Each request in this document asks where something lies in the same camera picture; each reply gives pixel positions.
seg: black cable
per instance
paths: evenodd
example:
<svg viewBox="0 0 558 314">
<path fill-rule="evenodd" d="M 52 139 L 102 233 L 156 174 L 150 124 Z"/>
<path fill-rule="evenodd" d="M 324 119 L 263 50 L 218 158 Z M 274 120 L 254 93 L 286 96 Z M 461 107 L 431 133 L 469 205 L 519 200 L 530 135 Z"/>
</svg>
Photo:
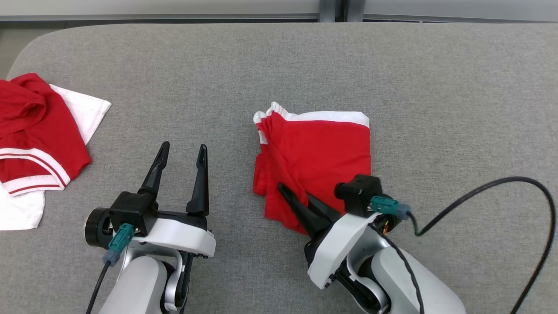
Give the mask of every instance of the black cable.
<svg viewBox="0 0 558 314">
<path fill-rule="evenodd" d="M 539 188 L 543 192 L 543 194 L 546 196 L 546 199 L 549 202 L 549 206 L 550 206 L 549 238 L 546 241 L 545 250 L 542 253 L 541 260 L 538 262 L 537 267 L 535 268 L 535 271 L 533 272 L 533 275 L 531 276 L 531 279 L 529 279 L 529 282 L 527 283 L 527 285 L 523 289 L 523 292 L 521 293 L 519 299 L 517 299 L 516 304 L 513 306 L 511 314 L 516 314 L 517 311 L 519 310 L 519 307 L 521 306 L 521 303 L 523 303 L 523 300 L 527 296 L 527 293 L 529 292 L 529 290 L 533 286 L 535 280 L 537 279 L 538 274 L 541 272 L 542 266 L 544 265 L 544 263 L 546 261 L 546 258 L 548 257 L 548 255 L 550 253 L 550 248 L 552 247 L 552 241 L 554 239 L 554 233 L 555 233 L 555 228 L 556 228 L 556 207 L 554 205 L 554 201 L 552 200 L 552 196 L 550 195 L 549 190 L 544 185 L 542 185 L 542 183 L 540 183 L 537 180 L 527 178 L 527 177 L 507 177 L 507 178 L 494 180 L 492 182 L 489 182 L 485 185 L 482 185 L 482 186 L 472 190 L 471 192 L 469 192 L 469 193 L 463 195 L 462 197 L 460 197 L 457 201 L 453 202 L 450 206 L 447 206 L 443 211 L 441 211 L 438 214 L 438 216 L 436 216 L 434 219 L 432 219 L 432 221 L 430 221 L 426 225 L 426 227 L 424 227 L 421 231 L 419 231 L 419 227 L 417 225 L 417 221 L 416 221 L 414 215 L 411 212 L 407 212 L 407 215 L 411 218 L 411 221 L 413 222 L 413 227 L 415 229 L 415 235 L 416 236 L 422 236 L 428 230 L 430 230 L 432 227 L 434 227 L 435 224 L 437 224 L 440 220 L 442 220 L 442 218 L 444 218 L 449 212 L 451 212 L 457 206 L 461 205 L 466 200 L 472 198 L 473 196 L 479 194 L 480 192 L 482 192 L 484 190 L 487 190 L 489 188 L 495 187 L 495 186 L 503 184 L 503 183 L 508 183 L 508 182 L 526 182 L 526 183 L 533 184 L 534 186 L 536 186 L 537 188 Z M 383 237 L 383 238 L 386 239 L 390 245 L 392 245 L 386 237 Z M 402 254 L 399 252 L 399 250 L 395 246 L 394 246 L 394 248 L 397 250 L 397 253 L 399 254 L 399 256 L 402 257 Z M 405 266 L 407 266 L 408 263 L 406 262 L 405 258 L 402 257 L 402 259 L 405 262 Z M 409 270 L 409 273 L 411 273 L 411 278 L 412 278 L 414 276 L 412 274 L 412 271 Z M 415 286 L 415 288 L 417 289 L 417 296 L 419 296 L 420 292 L 419 292 L 418 286 Z"/>
<path fill-rule="evenodd" d="M 415 286 L 415 290 L 416 290 L 416 293 L 417 293 L 418 311 L 419 311 L 420 314 L 424 314 L 424 304 L 422 302 L 422 295 L 420 293 L 419 283 L 417 282 L 417 279 L 415 277 L 415 273 L 411 269 L 411 266 L 409 265 L 409 262 L 407 261 L 407 259 L 403 255 L 403 252 L 401 252 L 401 250 L 397 247 L 397 245 L 395 245 L 395 243 L 393 243 L 390 239 L 388 239 L 383 233 L 379 232 L 378 230 L 376 230 L 376 232 L 380 235 L 380 237 L 382 237 L 384 240 L 386 240 L 389 243 L 389 245 L 391 245 L 395 249 L 395 252 L 397 252 L 397 255 L 399 255 L 399 257 L 403 260 L 403 263 L 405 263 L 405 268 L 407 268 L 407 271 L 411 275 L 411 281 L 413 282 L 413 286 Z"/>
<path fill-rule="evenodd" d="M 89 306 L 87 307 L 87 311 L 85 314 L 91 314 L 93 310 L 93 304 L 95 304 L 95 299 L 97 298 L 97 293 L 99 293 L 99 288 L 101 287 L 101 283 L 103 283 L 103 278 L 107 273 L 108 267 L 110 266 L 110 260 L 107 260 L 103 270 L 101 270 L 101 274 L 99 275 L 99 279 L 97 279 L 97 285 L 95 285 L 95 289 L 93 289 L 93 294 L 91 295 L 91 300 L 89 301 Z"/>
</svg>

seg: cable connector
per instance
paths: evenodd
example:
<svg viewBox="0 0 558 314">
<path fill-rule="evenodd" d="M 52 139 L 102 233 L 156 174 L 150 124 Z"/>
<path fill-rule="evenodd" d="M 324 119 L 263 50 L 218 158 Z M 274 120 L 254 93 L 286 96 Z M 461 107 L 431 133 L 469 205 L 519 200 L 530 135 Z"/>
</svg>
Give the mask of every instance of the cable connector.
<svg viewBox="0 0 558 314">
<path fill-rule="evenodd" d="M 400 204 L 392 198 L 374 196 L 370 200 L 370 209 L 374 212 L 397 216 L 403 220 L 409 219 L 407 212 L 411 211 L 411 206 Z"/>
<path fill-rule="evenodd" d="M 108 245 L 108 251 L 103 256 L 103 263 L 109 261 L 112 267 L 115 266 L 120 259 L 122 251 L 130 244 L 130 241 L 132 241 L 134 234 L 136 234 L 134 226 L 129 223 L 121 224 L 118 232 L 116 232 L 116 235 Z"/>
</svg>

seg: gray tablecloth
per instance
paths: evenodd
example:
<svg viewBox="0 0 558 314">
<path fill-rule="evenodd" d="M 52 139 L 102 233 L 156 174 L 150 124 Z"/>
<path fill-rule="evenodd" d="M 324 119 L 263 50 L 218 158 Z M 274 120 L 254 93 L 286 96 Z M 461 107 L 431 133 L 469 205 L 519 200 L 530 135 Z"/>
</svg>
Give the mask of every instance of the gray tablecloth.
<svg viewBox="0 0 558 314">
<path fill-rule="evenodd" d="M 160 207 L 182 211 L 199 144 L 209 149 L 215 258 L 196 260 L 187 313 L 359 313 L 334 284 L 306 275 L 306 237 L 263 218 L 251 191 L 259 141 L 253 114 L 277 101 L 293 113 L 362 111 L 373 173 L 421 225 L 489 180 L 534 177 L 558 196 L 558 26 L 422 23 L 117 25 L 32 42 L 9 77 L 113 103 L 88 149 L 93 163 L 63 192 L 46 192 L 40 226 L 0 232 L 0 312 L 82 313 L 104 250 L 83 224 L 135 191 L 171 142 Z M 528 184 L 483 193 L 416 238 L 390 233 L 463 300 L 506 313 L 532 273 L 549 213 Z M 558 308 L 551 253 L 522 313 Z M 111 269 L 97 311 L 111 287 Z"/>
</svg>

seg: thin black wire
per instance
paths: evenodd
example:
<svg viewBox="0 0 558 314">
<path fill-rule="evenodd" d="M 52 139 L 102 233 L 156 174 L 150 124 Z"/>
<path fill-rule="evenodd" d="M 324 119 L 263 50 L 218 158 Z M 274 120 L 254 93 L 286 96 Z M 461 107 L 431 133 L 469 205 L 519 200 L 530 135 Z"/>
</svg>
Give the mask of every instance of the thin black wire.
<svg viewBox="0 0 558 314">
<path fill-rule="evenodd" d="M 376 230 L 376 232 L 380 235 L 380 237 L 382 237 L 384 240 L 386 240 L 389 243 L 389 245 L 391 245 L 395 249 L 395 252 L 397 252 L 397 255 L 399 255 L 399 257 L 403 260 L 403 263 L 405 263 L 405 268 L 407 268 L 407 271 L 411 275 L 411 281 L 413 282 L 413 286 L 415 286 L 415 290 L 416 290 L 416 293 L 417 293 L 418 311 L 419 311 L 420 314 L 424 314 L 424 304 L 423 304 L 423 301 L 422 301 L 422 295 L 420 293 L 419 283 L 417 282 L 417 279 L 415 277 L 415 273 L 411 269 L 411 266 L 409 265 L 409 262 L 407 261 L 407 259 L 403 255 L 403 252 L 401 252 L 401 250 L 397 247 L 397 245 L 395 245 L 395 243 L 393 243 L 390 239 L 388 239 L 383 233 L 379 232 L 378 230 Z"/>
<path fill-rule="evenodd" d="M 479 194 L 480 192 L 482 192 L 484 190 L 487 190 L 489 188 L 495 187 L 495 186 L 503 184 L 503 183 L 509 183 L 509 182 L 526 182 L 526 183 L 533 184 L 534 186 L 536 186 L 537 188 L 539 188 L 543 192 L 543 194 L 546 196 L 546 199 L 549 202 L 549 206 L 550 206 L 549 238 L 546 241 L 545 250 L 542 253 L 541 260 L 538 262 L 537 267 L 535 268 L 535 271 L 533 272 L 533 275 L 531 276 L 531 279 L 529 279 L 529 282 L 527 283 L 527 285 L 523 289 L 523 292 L 521 293 L 519 299 L 517 299 L 516 304 L 513 306 L 511 314 L 516 314 L 517 311 L 519 310 L 519 307 L 521 306 L 521 303 L 523 303 L 523 300 L 527 296 L 527 293 L 529 292 L 529 290 L 533 286 L 535 280 L 537 279 L 538 274 L 541 272 L 542 266 L 544 265 L 544 263 L 546 261 L 546 258 L 548 257 L 548 255 L 550 253 L 550 249 L 552 247 L 552 241 L 554 239 L 554 233 L 555 233 L 555 228 L 556 228 L 556 207 L 554 205 L 554 201 L 552 200 L 552 195 L 550 195 L 549 190 L 544 185 L 542 185 L 542 183 L 540 183 L 537 180 L 527 178 L 527 177 L 507 177 L 507 178 L 494 180 L 492 182 L 489 182 L 485 185 L 482 185 L 482 186 L 472 190 L 471 192 L 469 192 L 469 193 L 463 195 L 462 197 L 460 197 L 457 201 L 453 202 L 450 206 L 447 206 L 443 211 L 441 211 L 438 214 L 438 216 L 436 216 L 434 219 L 432 219 L 432 221 L 430 221 L 426 225 L 426 227 L 424 227 L 421 231 L 419 231 L 419 227 L 417 225 L 417 221 L 416 221 L 414 215 L 411 212 L 407 212 L 407 215 L 411 218 L 411 221 L 413 222 L 413 227 L 415 229 L 415 235 L 416 236 L 422 236 L 428 230 L 430 230 L 432 227 L 434 227 L 435 224 L 437 224 L 440 220 L 442 220 L 442 218 L 444 218 L 449 212 L 451 212 L 457 206 L 461 205 L 466 200 L 472 198 L 473 196 Z M 415 288 L 417 289 L 417 296 L 418 296 L 420 294 L 420 292 L 418 290 L 418 286 L 415 286 Z"/>
<path fill-rule="evenodd" d="M 101 287 L 101 283 L 103 283 L 103 278 L 107 273 L 109 266 L 110 260 L 107 260 L 105 266 L 103 267 L 103 270 L 101 270 L 99 279 L 97 279 L 97 285 L 95 286 L 95 289 L 93 289 L 93 294 L 91 295 L 91 300 L 89 301 L 89 306 L 87 307 L 87 311 L 85 312 L 85 314 L 91 314 L 91 311 L 93 310 L 93 304 L 95 304 L 95 299 L 97 298 L 97 293 L 99 293 L 99 288 Z"/>
</svg>

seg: white panel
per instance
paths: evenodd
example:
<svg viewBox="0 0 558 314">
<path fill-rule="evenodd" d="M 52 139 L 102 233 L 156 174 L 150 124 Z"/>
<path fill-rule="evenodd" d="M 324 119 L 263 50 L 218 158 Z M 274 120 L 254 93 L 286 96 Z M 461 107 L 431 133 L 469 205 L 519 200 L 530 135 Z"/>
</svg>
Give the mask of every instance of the white panel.
<svg viewBox="0 0 558 314">
<path fill-rule="evenodd" d="M 558 21 L 558 1 L 367 0 L 364 14 Z"/>
<path fill-rule="evenodd" d="M 0 0 L 0 16 L 317 13 L 319 0 Z"/>
</svg>

